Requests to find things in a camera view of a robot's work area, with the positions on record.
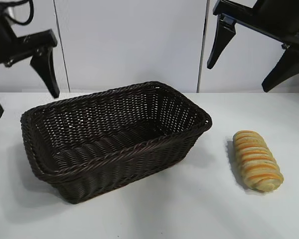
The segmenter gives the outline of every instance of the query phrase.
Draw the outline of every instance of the dark brown wicker basket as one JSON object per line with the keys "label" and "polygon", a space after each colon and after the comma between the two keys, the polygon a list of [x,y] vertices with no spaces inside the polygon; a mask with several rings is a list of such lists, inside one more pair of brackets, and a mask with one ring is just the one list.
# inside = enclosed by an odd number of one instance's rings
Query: dark brown wicker basket
{"label": "dark brown wicker basket", "polygon": [[38,106],[21,117],[37,178],[76,204],[181,161],[210,116],[160,82]]}

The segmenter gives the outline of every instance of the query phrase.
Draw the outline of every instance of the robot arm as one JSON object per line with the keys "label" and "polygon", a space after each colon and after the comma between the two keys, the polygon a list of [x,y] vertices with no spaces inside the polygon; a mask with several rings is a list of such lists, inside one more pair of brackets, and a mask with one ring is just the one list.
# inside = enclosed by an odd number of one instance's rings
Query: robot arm
{"label": "robot arm", "polygon": [[257,0],[253,8],[218,0],[213,14],[218,21],[208,69],[235,36],[238,23],[283,43],[283,56],[262,83],[265,92],[299,74],[299,0]]}
{"label": "robot arm", "polygon": [[[26,22],[19,22],[9,16],[6,10],[9,7],[25,3],[30,4],[30,15]],[[32,57],[30,65],[44,81],[46,87],[54,98],[59,97],[60,91],[56,83],[53,67],[53,48],[57,46],[57,40],[53,31],[47,30],[17,37],[10,24],[28,25],[34,14],[32,0],[17,2],[0,2],[0,64],[11,67],[14,63]],[[3,108],[0,105],[0,117]]]}

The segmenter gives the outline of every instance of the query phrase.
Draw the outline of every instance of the white tabletop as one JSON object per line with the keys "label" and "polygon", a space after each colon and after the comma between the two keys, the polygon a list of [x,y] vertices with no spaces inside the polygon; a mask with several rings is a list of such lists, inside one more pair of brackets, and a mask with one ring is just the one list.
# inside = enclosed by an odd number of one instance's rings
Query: white tabletop
{"label": "white tabletop", "polygon": [[[20,115],[51,96],[0,93],[0,239],[299,239],[299,94],[187,96],[213,127],[182,162],[70,205],[35,178],[22,144]],[[265,138],[281,168],[273,193],[246,190],[233,175],[230,141],[244,129]]]}

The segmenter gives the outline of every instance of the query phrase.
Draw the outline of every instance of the bread loaf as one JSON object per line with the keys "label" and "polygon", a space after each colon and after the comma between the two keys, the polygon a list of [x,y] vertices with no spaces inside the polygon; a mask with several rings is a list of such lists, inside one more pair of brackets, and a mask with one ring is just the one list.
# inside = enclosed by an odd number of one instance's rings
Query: bread loaf
{"label": "bread loaf", "polygon": [[280,168],[258,133],[239,131],[234,135],[233,141],[239,171],[249,188],[270,192],[283,183]]}

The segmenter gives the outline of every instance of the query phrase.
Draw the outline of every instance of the white wall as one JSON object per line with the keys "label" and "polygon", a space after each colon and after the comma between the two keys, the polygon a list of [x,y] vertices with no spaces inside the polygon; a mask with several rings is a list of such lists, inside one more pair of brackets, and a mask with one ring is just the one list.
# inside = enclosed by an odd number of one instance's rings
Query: white wall
{"label": "white wall", "polygon": [[206,0],[56,0],[71,90],[196,92]]}
{"label": "white wall", "polygon": [[[15,17],[26,20],[29,15],[28,4],[15,7]],[[52,28],[58,39],[58,46],[53,49],[54,70],[61,91],[68,91],[61,44],[58,37],[53,0],[34,0],[34,19],[28,26],[14,25],[17,36],[32,34]],[[0,64],[0,92],[47,92],[44,82],[26,59],[11,68]]]}
{"label": "white wall", "polygon": [[[234,0],[252,7],[256,0]],[[281,43],[236,24],[236,35],[213,69],[207,60],[214,42],[217,17],[212,14],[217,0],[210,0],[200,92],[263,92],[261,83],[283,54]],[[271,92],[299,92],[299,75]]]}

